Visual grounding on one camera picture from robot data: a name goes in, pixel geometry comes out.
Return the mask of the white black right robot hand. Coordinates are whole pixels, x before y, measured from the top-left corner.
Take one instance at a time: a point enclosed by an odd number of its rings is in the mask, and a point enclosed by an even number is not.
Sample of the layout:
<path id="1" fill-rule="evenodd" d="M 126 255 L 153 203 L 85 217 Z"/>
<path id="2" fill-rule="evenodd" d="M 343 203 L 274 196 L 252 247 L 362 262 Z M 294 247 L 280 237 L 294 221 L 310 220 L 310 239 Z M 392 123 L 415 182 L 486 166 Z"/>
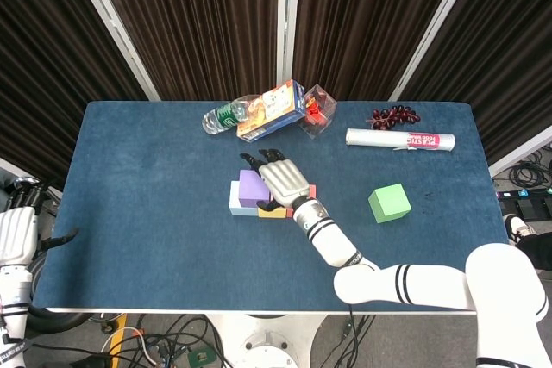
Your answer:
<path id="1" fill-rule="evenodd" d="M 276 208 L 296 209 L 310 198 L 310 184 L 297 166 L 278 149 L 260 149 L 263 159 L 249 153 L 241 153 L 251 169 L 255 171 L 269 189 L 272 197 L 268 202 L 259 201 L 257 206 L 270 212 Z"/>

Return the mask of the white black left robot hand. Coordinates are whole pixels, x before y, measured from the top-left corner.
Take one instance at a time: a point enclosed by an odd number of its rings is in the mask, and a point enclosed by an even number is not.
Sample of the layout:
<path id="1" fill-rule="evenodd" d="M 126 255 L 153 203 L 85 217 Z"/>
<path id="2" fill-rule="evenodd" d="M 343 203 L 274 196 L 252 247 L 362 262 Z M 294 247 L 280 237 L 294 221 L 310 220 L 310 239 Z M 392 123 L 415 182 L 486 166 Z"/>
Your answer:
<path id="1" fill-rule="evenodd" d="M 11 184 L 5 191 L 1 211 L 1 266 L 27 266 L 39 256 L 72 241 L 79 229 L 73 228 L 60 237 L 43 238 L 39 217 L 46 200 L 55 201 L 46 183 L 22 181 Z"/>

